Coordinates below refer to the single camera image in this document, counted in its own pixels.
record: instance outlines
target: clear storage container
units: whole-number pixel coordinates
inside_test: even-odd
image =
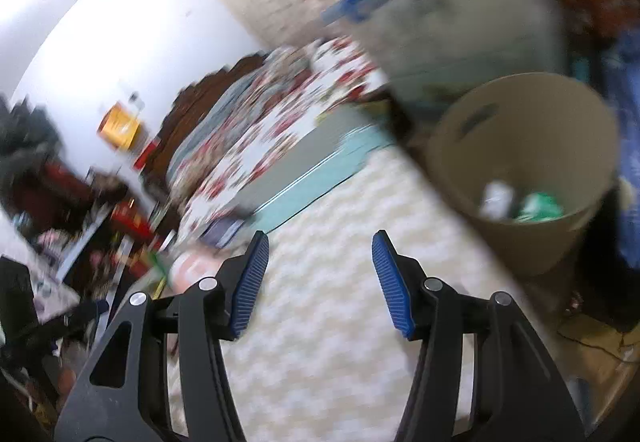
[[[421,122],[494,78],[565,70],[556,0],[342,0],[322,18],[360,41]]]

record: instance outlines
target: brown headboard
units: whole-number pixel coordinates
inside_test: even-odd
[[[166,170],[175,150],[209,113],[226,89],[242,76],[261,67],[263,60],[260,54],[243,57],[231,70],[223,68],[180,91],[171,111],[162,121],[157,136],[160,145],[149,156],[142,170],[144,185],[149,192],[155,196],[159,196],[158,193],[168,194]]]

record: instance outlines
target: blue fabric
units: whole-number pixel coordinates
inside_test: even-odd
[[[620,129],[623,192],[633,194],[618,215],[618,250],[629,267],[640,269],[640,28],[623,33],[603,64],[606,96]]]
[[[347,133],[337,151],[257,209],[252,226],[259,231],[273,231],[360,171],[371,151],[392,144],[393,138],[374,125]]]
[[[190,152],[196,149],[204,140],[215,132],[224,122],[225,119],[231,114],[235,107],[235,102],[240,98],[242,93],[249,88],[251,83],[260,73],[261,69],[254,70],[253,72],[241,77],[218,99],[216,104],[213,105],[207,116],[198,124],[193,131],[187,136],[182,144],[175,150],[174,156],[169,162],[169,167],[166,171],[167,180],[172,183],[178,166],[187,157]]]

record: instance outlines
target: ribbed blue pad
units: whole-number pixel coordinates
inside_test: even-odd
[[[232,301],[229,327],[236,337],[239,337],[249,324],[249,318],[254,310],[255,299],[258,297],[258,291],[260,290],[268,262],[269,239],[265,234],[249,254],[249,262],[238,282]]]
[[[402,332],[404,337],[409,338],[415,330],[415,322],[411,317],[409,292],[380,232],[373,235],[371,255],[394,326]]]

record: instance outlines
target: yellow object on wall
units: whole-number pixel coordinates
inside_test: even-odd
[[[141,125],[140,120],[118,102],[102,119],[98,135],[114,148],[128,150],[132,147]]]

